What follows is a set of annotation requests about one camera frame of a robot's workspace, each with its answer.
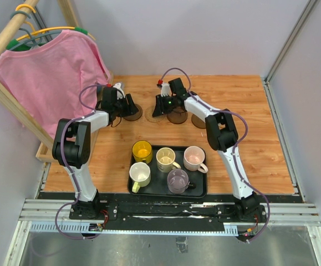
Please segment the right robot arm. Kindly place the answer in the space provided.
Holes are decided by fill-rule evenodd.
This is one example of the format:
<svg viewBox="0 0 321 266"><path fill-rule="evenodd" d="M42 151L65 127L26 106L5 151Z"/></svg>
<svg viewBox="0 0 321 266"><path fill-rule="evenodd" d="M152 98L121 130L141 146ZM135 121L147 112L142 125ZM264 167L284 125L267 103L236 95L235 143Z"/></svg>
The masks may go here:
<svg viewBox="0 0 321 266"><path fill-rule="evenodd" d="M267 221L269 213L259 204L260 193L250 184L241 162L238 143L241 139L235 126L233 112L217 109L204 102L197 94L187 91L180 78L157 82L161 92L156 96L153 117L171 113L181 108L196 115L206 125L207 141L211 149L218 152L229 175L235 198L234 215L241 221L254 216Z"/></svg>

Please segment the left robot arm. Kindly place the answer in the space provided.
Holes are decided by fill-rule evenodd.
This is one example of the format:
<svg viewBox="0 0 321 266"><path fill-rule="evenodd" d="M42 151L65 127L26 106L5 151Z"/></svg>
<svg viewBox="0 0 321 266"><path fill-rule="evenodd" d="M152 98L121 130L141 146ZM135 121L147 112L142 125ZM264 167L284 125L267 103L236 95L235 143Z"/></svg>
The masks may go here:
<svg viewBox="0 0 321 266"><path fill-rule="evenodd" d="M83 103L81 98L86 90L93 87L101 91L101 100L94 107ZM139 109L131 94L124 92L122 82L87 86L80 92L79 101L90 113L74 119L59 120L52 156L67 171L75 190L75 201L69 218L96 219L101 214L101 203L88 166L91 134L111 125L117 117L135 115Z"/></svg>

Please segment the woven rattan coaster back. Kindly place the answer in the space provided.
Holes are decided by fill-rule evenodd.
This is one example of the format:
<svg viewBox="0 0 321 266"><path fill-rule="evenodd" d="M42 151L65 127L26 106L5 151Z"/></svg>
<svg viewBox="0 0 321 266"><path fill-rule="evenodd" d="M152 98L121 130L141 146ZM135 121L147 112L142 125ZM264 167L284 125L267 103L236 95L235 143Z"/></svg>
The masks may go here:
<svg viewBox="0 0 321 266"><path fill-rule="evenodd" d="M155 106L149 106L146 110L145 110L145 118L147 121L152 122L152 123L157 123L162 121L163 119L165 119L165 115L160 115L160 116L156 116L153 117L152 114L154 112Z"/></svg>

